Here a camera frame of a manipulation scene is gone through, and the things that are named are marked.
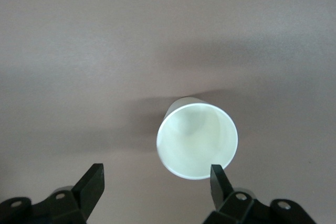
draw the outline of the gray surface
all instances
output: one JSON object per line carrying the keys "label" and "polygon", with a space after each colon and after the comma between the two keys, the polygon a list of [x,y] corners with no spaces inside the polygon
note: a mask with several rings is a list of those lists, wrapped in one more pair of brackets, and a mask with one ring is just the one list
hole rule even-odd
{"label": "gray surface", "polygon": [[0,200],[104,162],[89,223],[202,223],[209,181],[155,150],[193,95],[237,125],[234,186],[336,223],[336,0],[0,0],[0,31]]}

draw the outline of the paper cup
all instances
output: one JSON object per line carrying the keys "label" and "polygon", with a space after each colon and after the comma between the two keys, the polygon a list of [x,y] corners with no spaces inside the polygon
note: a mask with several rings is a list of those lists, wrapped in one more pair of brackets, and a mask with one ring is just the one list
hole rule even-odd
{"label": "paper cup", "polygon": [[175,101],[156,138],[163,165],[187,179],[210,177],[212,164],[224,169],[238,145],[237,129],[222,109],[193,97]]}

